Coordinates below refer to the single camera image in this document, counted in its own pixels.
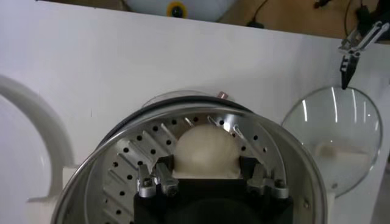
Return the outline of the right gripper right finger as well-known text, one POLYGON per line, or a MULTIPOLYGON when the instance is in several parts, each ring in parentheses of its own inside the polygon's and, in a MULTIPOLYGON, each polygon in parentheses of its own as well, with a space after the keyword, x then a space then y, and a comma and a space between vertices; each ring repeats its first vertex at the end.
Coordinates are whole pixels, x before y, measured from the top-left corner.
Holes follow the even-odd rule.
POLYGON ((240 156, 239 167, 241 178, 246 180, 249 192, 265 195, 266 191, 270 191, 273 198, 288 198, 286 181, 276 178, 256 158, 240 156))

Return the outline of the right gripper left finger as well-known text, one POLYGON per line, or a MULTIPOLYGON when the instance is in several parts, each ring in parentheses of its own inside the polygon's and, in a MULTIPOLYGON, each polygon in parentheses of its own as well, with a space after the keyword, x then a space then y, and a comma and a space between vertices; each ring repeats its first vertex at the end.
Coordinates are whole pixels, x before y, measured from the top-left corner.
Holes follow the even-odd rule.
POLYGON ((174 178, 174 156, 160 157, 150 172, 148 166, 138 166, 136 188, 141 198, 152 198, 157 194, 157 187, 167 197, 174 197, 179 191, 179 181, 174 178))

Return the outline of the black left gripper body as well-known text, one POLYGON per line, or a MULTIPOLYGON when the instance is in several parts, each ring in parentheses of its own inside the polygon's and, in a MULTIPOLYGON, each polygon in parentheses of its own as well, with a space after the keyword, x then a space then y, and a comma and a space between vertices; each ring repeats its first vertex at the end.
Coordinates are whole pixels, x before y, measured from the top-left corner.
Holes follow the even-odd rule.
POLYGON ((376 22, 382 24, 389 22, 389 0, 379 0, 374 11, 370 12, 368 7, 361 1, 360 7, 356 10, 358 20, 357 30, 368 32, 376 22))

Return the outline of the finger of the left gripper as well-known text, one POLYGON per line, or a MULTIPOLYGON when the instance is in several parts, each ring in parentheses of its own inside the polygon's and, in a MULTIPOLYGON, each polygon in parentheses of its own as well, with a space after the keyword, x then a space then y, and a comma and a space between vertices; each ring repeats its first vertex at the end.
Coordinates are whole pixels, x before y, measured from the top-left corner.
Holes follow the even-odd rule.
POLYGON ((355 74, 362 52, 379 40, 388 30, 389 23, 377 21, 365 34, 356 28, 348 34, 346 39, 342 40, 341 46, 338 48, 343 54, 339 69, 342 89, 347 89, 355 74))

